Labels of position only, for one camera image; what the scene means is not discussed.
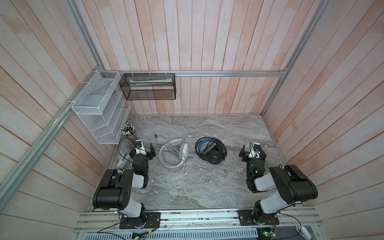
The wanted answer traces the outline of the clear cup of pencils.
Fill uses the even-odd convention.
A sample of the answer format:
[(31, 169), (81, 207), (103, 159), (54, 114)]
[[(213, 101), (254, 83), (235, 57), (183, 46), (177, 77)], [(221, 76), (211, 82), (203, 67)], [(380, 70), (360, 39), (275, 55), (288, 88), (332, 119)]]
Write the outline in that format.
[(135, 142), (138, 139), (136, 136), (136, 128), (133, 124), (126, 123), (122, 125), (120, 132), (124, 137), (131, 139), (133, 142)]

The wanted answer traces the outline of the horizontal aluminium wall rail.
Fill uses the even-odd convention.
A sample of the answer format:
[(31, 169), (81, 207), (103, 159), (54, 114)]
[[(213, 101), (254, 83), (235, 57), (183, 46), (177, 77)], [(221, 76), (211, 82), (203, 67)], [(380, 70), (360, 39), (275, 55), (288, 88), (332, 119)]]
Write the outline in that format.
[(106, 71), (106, 72), (118, 72), (120, 74), (138, 75), (169, 75), (174, 74), (175, 77), (273, 77), (280, 78), (286, 75), (285, 71)]

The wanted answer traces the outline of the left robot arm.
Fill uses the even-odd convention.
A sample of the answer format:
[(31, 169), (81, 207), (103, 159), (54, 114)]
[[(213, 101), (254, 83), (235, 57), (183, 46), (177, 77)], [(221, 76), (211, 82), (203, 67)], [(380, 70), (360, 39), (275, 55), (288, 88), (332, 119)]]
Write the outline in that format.
[(93, 196), (96, 209), (116, 211), (130, 224), (143, 225), (146, 221), (146, 209), (142, 203), (131, 198), (132, 189), (146, 188), (149, 180), (149, 160), (156, 156), (153, 145), (146, 151), (143, 142), (137, 140), (129, 154), (118, 164), (123, 167), (131, 163), (131, 169), (107, 169)]

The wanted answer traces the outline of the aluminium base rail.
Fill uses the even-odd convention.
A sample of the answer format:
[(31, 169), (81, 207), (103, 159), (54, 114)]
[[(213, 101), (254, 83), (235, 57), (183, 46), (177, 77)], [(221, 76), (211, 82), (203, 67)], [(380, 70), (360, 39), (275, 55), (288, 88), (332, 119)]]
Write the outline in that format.
[(251, 223), (251, 209), (154, 210), (143, 227), (120, 229), (122, 217), (108, 211), (82, 213), (73, 240), (328, 240), (313, 207), (290, 207), (264, 225)]

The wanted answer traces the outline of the black and blue headphones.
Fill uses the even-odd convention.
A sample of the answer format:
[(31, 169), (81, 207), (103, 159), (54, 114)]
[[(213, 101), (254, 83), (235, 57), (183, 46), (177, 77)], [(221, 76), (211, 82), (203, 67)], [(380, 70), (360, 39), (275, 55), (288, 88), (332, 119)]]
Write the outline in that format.
[(211, 137), (200, 138), (195, 143), (198, 157), (212, 165), (218, 165), (227, 157), (227, 148), (219, 139)]

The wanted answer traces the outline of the white headphones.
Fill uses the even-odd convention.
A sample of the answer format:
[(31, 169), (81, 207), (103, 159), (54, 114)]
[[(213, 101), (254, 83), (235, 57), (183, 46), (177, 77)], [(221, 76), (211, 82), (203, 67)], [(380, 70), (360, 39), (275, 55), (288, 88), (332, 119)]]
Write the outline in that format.
[(189, 157), (189, 145), (184, 139), (174, 139), (159, 151), (159, 160), (168, 169), (180, 168)]

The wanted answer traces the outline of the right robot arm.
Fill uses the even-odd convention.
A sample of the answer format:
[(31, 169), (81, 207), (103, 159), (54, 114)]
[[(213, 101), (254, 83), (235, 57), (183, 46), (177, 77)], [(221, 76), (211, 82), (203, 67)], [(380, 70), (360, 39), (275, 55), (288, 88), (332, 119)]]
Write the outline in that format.
[(247, 163), (247, 187), (253, 193), (275, 190), (269, 197), (255, 202), (251, 218), (253, 224), (265, 224), (277, 217), (275, 214), (296, 203), (303, 203), (318, 197), (315, 184), (296, 166), (279, 165), (270, 167), (266, 173), (266, 153), (259, 143), (246, 146), (239, 157)]

